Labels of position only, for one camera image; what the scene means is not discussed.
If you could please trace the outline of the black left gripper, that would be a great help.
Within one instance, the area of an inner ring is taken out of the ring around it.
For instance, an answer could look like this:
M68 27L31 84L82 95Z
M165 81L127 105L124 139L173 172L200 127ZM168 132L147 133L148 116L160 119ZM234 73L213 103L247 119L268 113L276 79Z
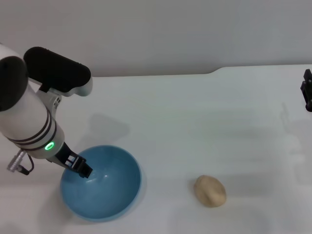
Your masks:
M60 150L55 154L60 165L70 168L82 178L89 178L92 168L86 163L86 159L74 153L66 143L63 143Z

